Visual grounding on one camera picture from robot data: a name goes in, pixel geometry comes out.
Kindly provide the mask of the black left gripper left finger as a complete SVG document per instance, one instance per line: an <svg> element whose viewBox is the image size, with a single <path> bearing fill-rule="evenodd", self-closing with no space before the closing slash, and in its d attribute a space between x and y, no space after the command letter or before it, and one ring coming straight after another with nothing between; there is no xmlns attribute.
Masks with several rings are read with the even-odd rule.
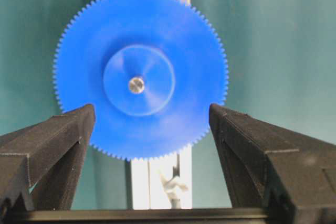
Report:
<svg viewBox="0 0 336 224"><path fill-rule="evenodd" d="M94 124L86 104L1 136L1 223L11 211L71 208Z"/></svg>

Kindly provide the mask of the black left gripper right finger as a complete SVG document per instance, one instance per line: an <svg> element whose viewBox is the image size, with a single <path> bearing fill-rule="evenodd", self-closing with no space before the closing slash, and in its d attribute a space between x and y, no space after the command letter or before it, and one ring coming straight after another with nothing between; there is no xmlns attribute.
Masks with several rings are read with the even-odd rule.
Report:
<svg viewBox="0 0 336 224"><path fill-rule="evenodd" d="M209 108L233 207L264 207L288 223L335 223L335 145L218 104Z"/></svg>

